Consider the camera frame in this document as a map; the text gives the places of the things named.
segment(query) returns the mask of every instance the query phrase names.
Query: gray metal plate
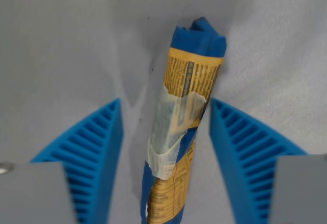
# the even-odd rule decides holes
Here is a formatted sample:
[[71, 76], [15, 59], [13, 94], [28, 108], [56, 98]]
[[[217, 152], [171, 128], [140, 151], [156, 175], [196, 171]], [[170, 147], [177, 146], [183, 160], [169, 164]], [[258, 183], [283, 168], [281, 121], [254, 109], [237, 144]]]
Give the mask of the gray metal plate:
[[327, 159], [286, 156], [277, 163], [270, 224], [327, 222]]
[[16, 165], [0, 175], [0, 223], [76, 223], [62, 165]]

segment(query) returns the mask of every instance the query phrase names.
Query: yellow printed paper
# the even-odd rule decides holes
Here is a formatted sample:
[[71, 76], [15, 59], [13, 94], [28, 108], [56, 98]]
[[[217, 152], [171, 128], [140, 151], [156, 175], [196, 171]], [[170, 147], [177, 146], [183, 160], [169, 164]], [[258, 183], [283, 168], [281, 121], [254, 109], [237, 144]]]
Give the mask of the yellow printed paper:
[[[189, 117], [195, 119], [189, 128], [200, 125], [222, 63], [223, 58], [201, 56], [175, 48], [169, 49], [163, 83], [168, 93], [184, 97], [194, 91], [206, 100], [205, 106], [200, 111], [191, 108]], [[198, 107], [196, 103], [193, 102], [193, 104], [192, 106]], [[195, 143], [174, 166], [173, 173], [168, 180], [156, 180], [148, 201], [149, 224], [164, 224], [173, 219], [183, 208], [191, 175], [194, 146]]]
[[189, 187], [195, 141], [175, 165], [171, 177], [157, 179], [148, 201], [148, 223], [163, 224], [183, 208]]
[[[164, 85], [169, 94], [183, 97], [194, 91], [207, 102], [217, 79], [223, 58], [201, 56], [179, 49], [170, 48], [165, 72]], [[196, 120], [190, 128], [200, 125], [206, 106], [193, 116]]]

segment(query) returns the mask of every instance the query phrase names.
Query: blue plastic fin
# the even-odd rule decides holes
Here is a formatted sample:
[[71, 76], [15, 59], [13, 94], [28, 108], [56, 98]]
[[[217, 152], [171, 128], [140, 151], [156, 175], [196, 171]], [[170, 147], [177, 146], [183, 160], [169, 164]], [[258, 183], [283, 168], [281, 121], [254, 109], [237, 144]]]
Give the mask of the blue plastic fin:
[[32, 160], [64, 164], [78, 223], [107, 223], [122, 140], [117, 99], [66, 131]]
[[266, 224], [276, 159], [306, 153], [242, 111], [216, 99], [211, 105], [210, 135], [236, 223]]

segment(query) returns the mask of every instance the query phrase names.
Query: white fabric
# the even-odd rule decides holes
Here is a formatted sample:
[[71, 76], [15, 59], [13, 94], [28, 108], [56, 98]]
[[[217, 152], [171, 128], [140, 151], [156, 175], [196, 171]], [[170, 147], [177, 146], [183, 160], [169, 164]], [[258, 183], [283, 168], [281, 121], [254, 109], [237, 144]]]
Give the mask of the white fabric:
[[[327, 151], [327, 0], [0, 0], [0, 160], [33, 155], [115, 97], [125, 124], [110, 223], [140, 223], [154, 108], [176, 24], [205, 16], [227, 37], [214, 97], [309, 153]], [[232, 224], [199, 129], [183, 224]]]

